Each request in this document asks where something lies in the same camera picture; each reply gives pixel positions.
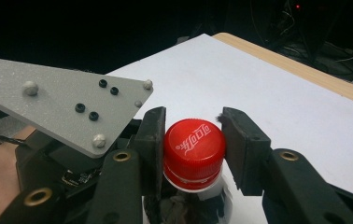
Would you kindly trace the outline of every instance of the bolt head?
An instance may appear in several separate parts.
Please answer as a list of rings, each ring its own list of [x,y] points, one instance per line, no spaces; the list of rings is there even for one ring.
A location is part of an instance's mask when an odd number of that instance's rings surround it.
[[[112,95],[119,94],[119,89],[117,87],[110,88],[110,94],[112,94]]]
[[[150,79],[148,79],[144,82],[144,89],[145,90],[149,91],[150,89],[152,89],[152,87],[153,87],[153,82]]]
[[[82,103],[78,103],[75,105],[75,111],[78,113],[83,113],[85,109],[86,109],[86,106]]]
[[[142,106],[142,101],[135,101],[134,105],[138,108],[141,108]]]
[[[101,87],[101,88],[106,88],[106,85],[107,85],[107,81],[105,79],[101,79],[98,83],[98,85]]]
[[[105,146],[105,143],[106,143],[106,138],[103,134],[99,133],[99,134],[96,134],[94,136],[94,138],[92,139],[92,145],[94,147],[104,147]]]
[[[37,92],[39,91],[39,87],[33,81],[26,81],[22,85],[22,87],[24,88],[24,93],[29,96],[35,96],[35,95],[37,95]]]
[[[95,111],[92,111],[89,114],[89,119],[92,121],[97,121],[99,117],[100,117],[100,115]]]

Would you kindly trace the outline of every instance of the white paper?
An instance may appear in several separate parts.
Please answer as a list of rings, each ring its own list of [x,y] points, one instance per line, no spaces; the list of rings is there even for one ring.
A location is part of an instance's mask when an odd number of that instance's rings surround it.
[[[186,118],[220,127],[216,116],[224,106],[242,110],[272,139],[272,148],[302,153],[327,182],[353,192],[353,101],[337,93],[208,35],[109,75],[153,81],[136,119],[165,106],[166,128]],[[233,195],[231,223],[266,223],[261,198],[244,197],[228,168],[224,174]]]

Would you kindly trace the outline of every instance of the wooden table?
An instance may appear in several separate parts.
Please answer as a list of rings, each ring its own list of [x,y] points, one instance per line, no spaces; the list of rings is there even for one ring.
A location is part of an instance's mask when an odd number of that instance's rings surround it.
[[[297,63],[292,59],[279,55],[268,49],[264,49],[260,46],[254,45],[234,35],[220,33],[214,35],[214,37],[228,45],[231,45],[279,68],[289,71],[298,77],[302,77],[323,88],[334,91],[353,100],[353,84],[343,81],[340,78],[330,76],[302,63]]]

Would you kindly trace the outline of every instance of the red bottle cap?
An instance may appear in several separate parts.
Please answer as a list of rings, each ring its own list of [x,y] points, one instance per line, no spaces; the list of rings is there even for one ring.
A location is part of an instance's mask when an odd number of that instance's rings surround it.
[[[164,174],[177,188],[205,189],[221,171],[226,142],[222,131],[202,119],[183,119],[164,137]]]

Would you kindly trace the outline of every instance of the gray metal plate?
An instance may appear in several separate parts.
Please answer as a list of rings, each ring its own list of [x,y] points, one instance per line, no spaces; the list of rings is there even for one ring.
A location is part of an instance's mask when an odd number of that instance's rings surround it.
[[[101,79],[106,88],[99,87]],[[26,81],[38,85],[37,95],[24,93]],[[110,94],[111,87],[119,94]],[[152,93],[141,80],[0,60],[0,110],[92,158],[106,153],[139,110],[135,102]],[[75,111],[77,103],[86,106],[84,113]],[[92,111],[97,121],[89,120]],[[99,133],[106,137],[101,148],[92,144]]]

